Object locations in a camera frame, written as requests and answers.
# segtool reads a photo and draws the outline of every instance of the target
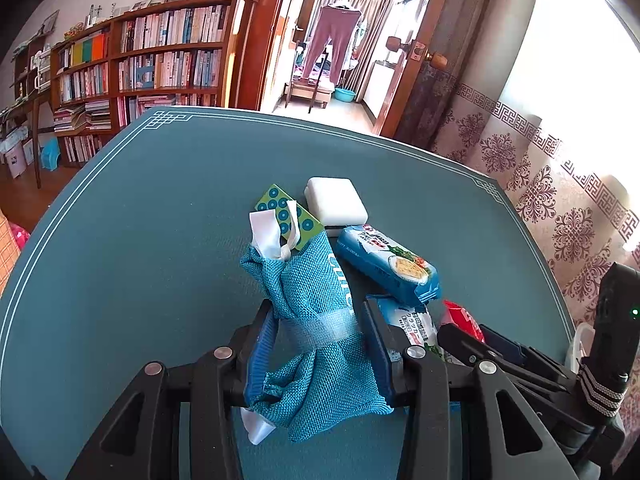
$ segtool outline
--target hanging pants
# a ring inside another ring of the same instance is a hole
[[[322,54],[326,44],[329,42],[329,38],[331,38],[333,49],[329,81],[334,85],[338,84],[344,57],[351,45],[353,29],[356,27],[361,15],[359,10],[335,9],[335,7],[329,6],[320,9],[318,24],[311,38],[311,45],[306,54],[305,67],[302,71],[304,79],[309,78],[316,59]]]

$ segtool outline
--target teal table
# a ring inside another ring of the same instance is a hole
[[[339,128],[154,108],[66,186],[2,295],[0,424],[23,462],[63,479],[145,362],[192,362],[249,323],[262,298],[238,264],[248,213],[272,183],[304,203],[312,176],[350,178],[369,222],[435,265],[446,298],[562,359],[573,334],[562,295],[492,179]],[[439,319],[441,305],[430,310]],[[302,444],[277,431],[254,447],[237,428],[247,480],[394,479],[403,433],[402,413]]]

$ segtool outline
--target door knob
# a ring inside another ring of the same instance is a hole
[[[396,36],[389,36],[386,38],[386,49],[391,52],[397,52],[398,50],[404,50],[405,53],[409,53],[410,43],[403,43],[400,38]]]
[[[428,52],[424,57],[424,60],[428,61],[429,64],[437,70],[446,69],[448,63],[447,58],[442,54],[438,54],[437,52],[434,52],[433,54],[431,52]]]

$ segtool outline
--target white sponge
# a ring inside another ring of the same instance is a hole
[[[367,223],[367,210],[348,178],[310,178],[305,197],[309,212],[324,224],[329,236],[343,227]]]

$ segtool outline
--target floor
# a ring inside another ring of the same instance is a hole
[[[0,210],[11,222],[31,233],[77,172],[76,168],[41,170],[42,188],[38,189],[33,164],[17,178],[12,178],[7,166],[0,164]]]
[[[359,103],[345,103],[332,98],[325,109],[317,104],[308,113],[309,100],[292,97],[288,107],[284,107],[284,102],[278,105],[273,112],[274,115],[291,117],[312,121],[314,123],[327,124],[328,126],[338,126],[361,134],[370,134],[373,124],[369,119],[364,107]]]

